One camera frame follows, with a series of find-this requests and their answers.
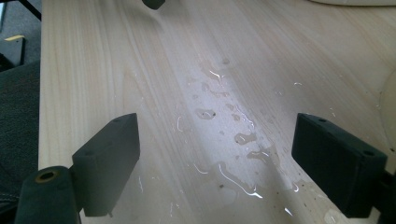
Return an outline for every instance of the wood grain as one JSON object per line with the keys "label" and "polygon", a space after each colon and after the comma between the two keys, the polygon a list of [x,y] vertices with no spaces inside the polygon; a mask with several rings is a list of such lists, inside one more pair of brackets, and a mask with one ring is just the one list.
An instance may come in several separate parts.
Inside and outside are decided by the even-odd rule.
{"label": "wood grain", "polygon": [[83,223],[377,218],[345,218],[290,149],[297,113],[309,113],[383,150],[395,170],[379,111],[396,69],[395,7],[43,0],[42,26],[41,168],[70,166],[110,120],[138,115],[141,159],[114,217]]}

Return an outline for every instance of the water puddle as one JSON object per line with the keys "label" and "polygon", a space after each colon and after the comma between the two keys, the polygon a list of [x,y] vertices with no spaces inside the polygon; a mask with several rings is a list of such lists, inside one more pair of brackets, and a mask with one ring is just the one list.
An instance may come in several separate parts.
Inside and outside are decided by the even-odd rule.
{"label": "water puddle", "polygon": [[240,146],[245,145],[249,142],[254,142],[257,140],[257,136],[255,133],[251,133],[249,135],[238,133],[234,138],[235,142]]}
{"label": "water puddle", "polygon": [[195,109],[195,114],[200,119],[213,119],[216,116],[216,112],[212,109]]}

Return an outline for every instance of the wooden board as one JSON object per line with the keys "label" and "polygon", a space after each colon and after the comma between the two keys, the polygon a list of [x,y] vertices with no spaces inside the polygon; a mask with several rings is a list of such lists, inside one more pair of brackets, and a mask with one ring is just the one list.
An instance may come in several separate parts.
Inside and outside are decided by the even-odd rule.
{"label": "wooden board", "polygon": [[383,7],[396,6],[396,0],[311,0],[339,6]]}
{"label": "wooden board", "polygon": [[396,71],[390,75],[381,94],[381,117],[390,150],[396,147]]}
{"label": "wooden board", "polygon": [[378,217],[345,218],[290,149],[297,113],[309,113],[383,150],[395,170],[379,106],[396,69],[395,7],[44,0],[42,26],[40,168],[70,166],[110,120],[138,115],[141,159],[114,217],[83,223]]}

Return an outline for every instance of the water droplet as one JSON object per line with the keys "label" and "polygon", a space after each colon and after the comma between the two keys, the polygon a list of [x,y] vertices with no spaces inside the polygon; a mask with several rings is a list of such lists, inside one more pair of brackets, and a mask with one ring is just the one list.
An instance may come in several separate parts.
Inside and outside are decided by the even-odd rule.
{"label": "water droplet", "polygon": [[260,147],[259,151],[251,151],[247,154],[247,158],[260,160],[264,163],[271,161],[273,165],[280,164],[280,159],[279,159],[279,156],[277,155],[275,144],[272,144],[268,148]]}
{"label": "water droplet", "polygon": [[224,76],[220,75],[219,72],[213,67],[212,63],[208,60],[200,63],[201,71],[209,78],[216,80],[221,84],[221,80]]}
{"label": "water droplet", "polygon": [[234,105],[227,104],[226,106],[227,106],[231,111],[233,111],[233,110],[235,109],[235,106],[234,106]]}
{"label": "water droplet", "polygon": [[226,91],[212,91],[212,90],[210,90],[209,85],[205,82],[202,83],[202,91],[209,91],[210,93],[212,93],[214,96],[216,96],[218,98],[230,96],[230,93],[228,93]]}
{"label": "water droplet", "polygon": [[173,203],[171,203],[171,210],[169,211],[169,215],[172,217],[173,216]]}
{"label": "water droplet", "polygon": [[230,60],[228,58],[224,58],[222,61],[223,64],[229,64]]}
{"label": "water droplet", "polygon": [[184,131],[181,130],[181,128],[180,128],[180,119],[181,119],[181,117],[178,117],[178,118],[177,118],[177,130],[178,130],[179,132],[183,133]]}
{"label": "water droplet", "polygon": [[200,119],[213,119],[216,116],[215,111],[206,109],[196,109],[195,114]]}
{"label": "water droplet", "polygon": [[326,224],[336,224],[338,223],[338,220],[340,219],[340,213],[330,209],[325,215],[324,215],[324,221]]}
{"label": "water droplet", "polygon": [[139,176],[139,186],[140,186],[140,189],[142,190],[142,193],[143,193],[143,185],[142,185],[142,180],[140,179],[140,176]]}
{"label": "water droplet", "polygon": [[298,192],[299,190],[300,190],[300,188],[298,187],[298,185],[293,183],[293,191]]}
{"label": "water droplet", "polygon": [[242,118],[246,120],[251,125],[252,130],[254,130],[254,122],[251,119],[248,119],[248,116],[244,112],[242,112],[238,105],[236,106],[236,110],[238,110],[238,112],[242,114]]}
{"label": "water droplet", "polygon": [[207,175],[207,174],[209,174],[209,172],[205,172],[205,171],[200,170],[200,169],[197,167],[197,165],[195,165],[195,163],[194,163],[193,165],[194,165],[195,169],[198,171],[198,173],[200,173],[200,174],[202,174],[202,175]]}
{"label": "water droplet", "polygon": [[257,197],[262,199],[262,196],[256,192],[257,188],[254,187],[254,190],[252,193],[249,193],[247,190],[245,190],[240,184],[238,184],[235,180],[231,179],[230,177],[228,177],[228,175],[224,174],[225,172],[222,171],[221,169],[221,164],[219,164],[219,170],[221,172],[221,174],[228,180],[230,180],[231,182],[233,182],[236,186],[238,186],[242,191],[244,191],[246,193],[246,195],[248,196],[253,196],[253,197]]}
{"label": "water droplet", "polygon": [[250,135],[238,133],[234,138],[235,142],[239,145],[245,145],[249,142],[253,142],[257,140],[257,136],[255,133],[251,133]]}
{"label": "water droplet", "polygon": [[291,217],[293,216],[293,214],[291,213],[291,211],[287,207],[285,207],[285,212],[287,212]]}
{"label": "water droplet", "polygon": [[275,95],[276,96],[284,96],[285,95],[285,91],[281,88],[273,88]]}
{"label": "water droplet", "polygon": [[238,120],[240,120],[240,119],[241,119],[241,117],[239,117],[238,115],[233,114],[233,120],[238,121]]}

